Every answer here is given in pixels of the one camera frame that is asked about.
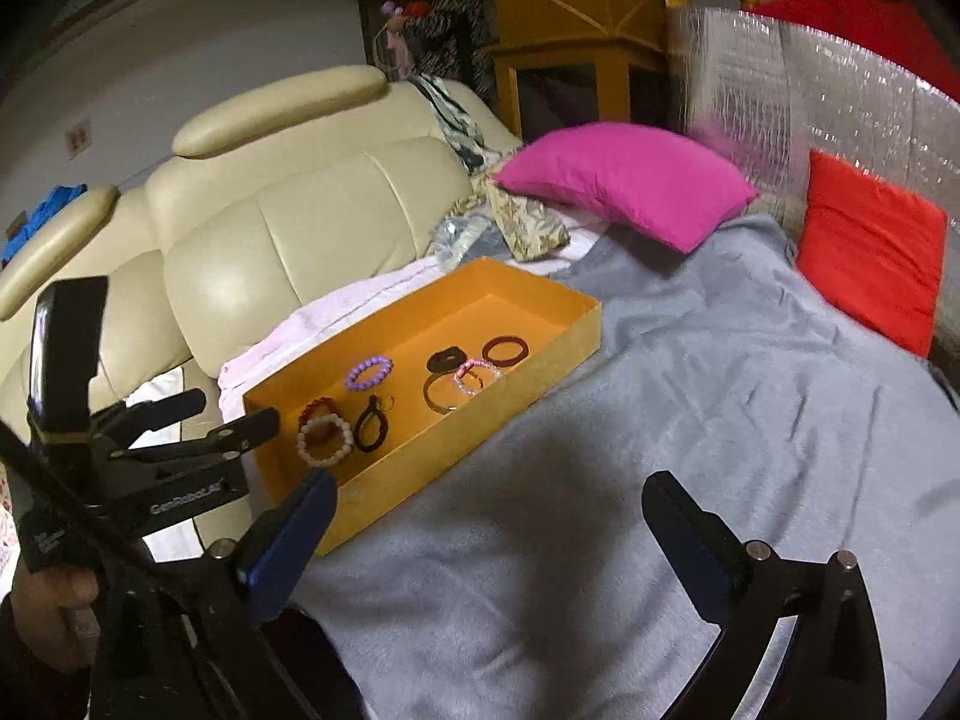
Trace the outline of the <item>person's left hand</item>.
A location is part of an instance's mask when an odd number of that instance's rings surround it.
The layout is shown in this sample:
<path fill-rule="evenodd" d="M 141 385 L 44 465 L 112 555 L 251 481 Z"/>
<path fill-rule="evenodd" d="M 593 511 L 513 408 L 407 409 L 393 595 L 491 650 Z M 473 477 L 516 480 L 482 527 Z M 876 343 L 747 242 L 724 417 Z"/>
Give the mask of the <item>person's left hand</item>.
<path fill-rule="evenodd" d="M 91 569 L 50 566 L 31 572 L 20 561 L 10 593 L 14 628 L 44 665 L 60 673 L 86 668 L 86 645 L 68 615 L 89 610 L 98 593 L 98 579 Z"/>

